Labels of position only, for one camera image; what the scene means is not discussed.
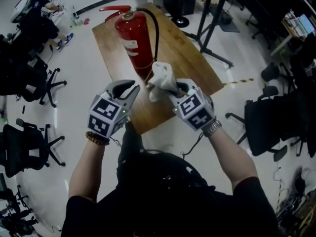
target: shoe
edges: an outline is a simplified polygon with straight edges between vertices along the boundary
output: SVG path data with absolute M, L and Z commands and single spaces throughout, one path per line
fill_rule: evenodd
M 63 49 L 63 41 L 60 40 L 57 44 L 58 44 L 58 47 L 56 47 L 56 49 L 58 50 L 58 52 L 60 52 Z
M 74 34 L 69 34 L 67 35 L 67 40 L 65 41 L 65 45 L 69 45 L 69 42 L 73 39 Z

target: bracelet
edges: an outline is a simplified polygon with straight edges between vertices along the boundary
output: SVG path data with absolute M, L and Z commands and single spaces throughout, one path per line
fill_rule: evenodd
M 110 144 L 110 140 L 108 138 L 102 137 L 90 131 L 86 132 L 85 136 L 89 141 L 92 141 L 93 143 L 100 146 L 107 146 Z

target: yellow and black tape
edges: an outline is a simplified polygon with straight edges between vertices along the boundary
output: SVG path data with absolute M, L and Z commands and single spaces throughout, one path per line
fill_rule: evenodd
M 240 80 L 240 81 L 232 81 L 232 82 L 227 82 L 223 83 L 224 86 L 229 85 L 229 84 L 238 84 L 238 83 L 245 83 L 245 82 L 251 82 L 254 81 L 253 78 L 245 79 L 245 80 Z

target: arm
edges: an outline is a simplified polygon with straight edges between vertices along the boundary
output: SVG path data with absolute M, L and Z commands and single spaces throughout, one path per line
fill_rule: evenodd
M 84 197 L 96 203 L 101 184 L 105 146 L 88 141 L 69 183 L 69 198 Z
M 52 11 L 62 11 L 62 7 L 56 6 L 53 2 L 45 4 L 45 7 Z
M 258 177 L 251 157 L 232 140 L 223 128 L 218 128 L 208 139 L 214 147 L 223 171 L 232 183 L 233 190 L 242 180 Z

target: red fire extinguisher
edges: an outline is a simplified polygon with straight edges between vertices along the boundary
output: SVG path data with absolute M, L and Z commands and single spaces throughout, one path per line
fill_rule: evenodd
M 100 11 L 105 10 L 118 10 L 118 12 L 110 15 L 105 22 L 113 17 L 121 15 L 115 22 L 115 28 L 122 39 L 122 43 L 135 71 L 140 76 L 147 77 L 151 72 L 153 62 L 157 61 L 159 27 L 156 17 L 150 10 L 144 8 L 132 10 L 129 5 L 106 6 L 100 9 Z M 141 11 L 149 14 L 155 24 L 156 50 L 154 58 L 150 45 L 147 19 Z

